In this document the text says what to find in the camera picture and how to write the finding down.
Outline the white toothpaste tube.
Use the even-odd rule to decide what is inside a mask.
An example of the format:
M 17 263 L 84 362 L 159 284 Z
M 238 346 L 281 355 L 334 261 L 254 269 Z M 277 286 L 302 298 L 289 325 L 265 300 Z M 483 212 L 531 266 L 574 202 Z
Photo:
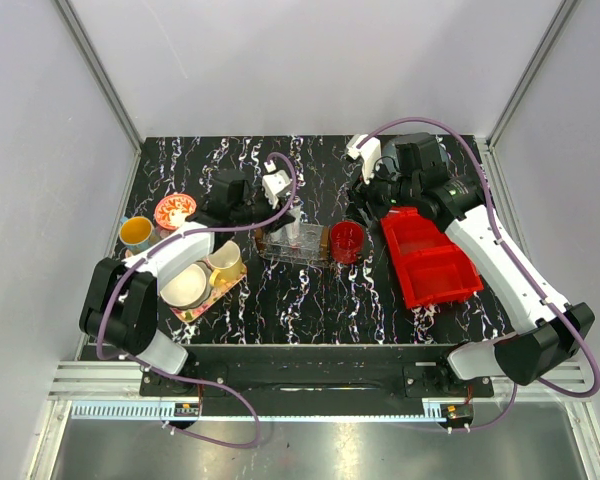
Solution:
M 293 221 L 285 226 L 286 237 L 289 245 L 296 246 L 300 235 L 301 208 L 291 209 L 289 215 L 293 218 Z

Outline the red translucent cup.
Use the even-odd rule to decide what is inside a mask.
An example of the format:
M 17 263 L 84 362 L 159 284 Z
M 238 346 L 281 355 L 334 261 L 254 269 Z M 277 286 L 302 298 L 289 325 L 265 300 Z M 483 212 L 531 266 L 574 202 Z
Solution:
M 341 264 L 353 264 L 358 261 L 364 245 L 362 227 L 352 221 L 341 221 L 330 230 L 331 256 Z

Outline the clear holder with wooden ends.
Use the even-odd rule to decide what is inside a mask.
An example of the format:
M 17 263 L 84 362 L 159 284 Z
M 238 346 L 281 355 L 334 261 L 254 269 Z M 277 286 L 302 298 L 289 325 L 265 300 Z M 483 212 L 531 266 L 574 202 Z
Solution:
M 298 235 L 289 239 L 285 228 L 277 232 L 256 229 L 254 242 L 258 254 L 275 262 L 323 268 L 330 264 L 330 228 L 324 225 L 299 223 Z

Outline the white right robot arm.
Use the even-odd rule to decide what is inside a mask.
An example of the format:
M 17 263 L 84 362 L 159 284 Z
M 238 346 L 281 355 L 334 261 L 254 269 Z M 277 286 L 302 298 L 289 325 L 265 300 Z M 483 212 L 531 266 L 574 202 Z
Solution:
M 539 274 L 488 209 L 481 183 L 450 172 L 435 136 L 409 134 L 383 145 L 359 134 L 346 154 L 361 163 L 348 192 L 354 214 L 369 223 L 396 207 L 416 208 L 473 263 L 513 328 L 504 337 L 451 350 L 434 373 L 440 392 L 456 396 L 484 376 L 528 385 L 579 352 L 594 322 L 592 310 L 571 303 Z

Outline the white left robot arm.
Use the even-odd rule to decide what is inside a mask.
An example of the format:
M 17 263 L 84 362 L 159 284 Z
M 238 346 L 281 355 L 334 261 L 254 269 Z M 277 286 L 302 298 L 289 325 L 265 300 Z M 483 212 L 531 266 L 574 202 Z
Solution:
M 290 222 L 296 189 L 293 167 L 270 166 L 257 185 L 240 170 L 217 172 L 208 194 L 174 233 L 124 261 L 104 258 L 96 264 L 80 330 L 162 372 L 162 384 L 173 394 L 188 394 L 197 380 L 195 357 L 158 329 L 160 289 L 233 234 Z

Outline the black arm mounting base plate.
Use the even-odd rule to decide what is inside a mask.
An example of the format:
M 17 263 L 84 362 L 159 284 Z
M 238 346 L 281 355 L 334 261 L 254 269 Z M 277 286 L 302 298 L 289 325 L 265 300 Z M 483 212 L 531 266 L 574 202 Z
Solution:
M 453 380 L 447 345 L 194 345 L 191 375 L 248 394 L 353 390 L 407 398 L 491 398 L 492 381 Z

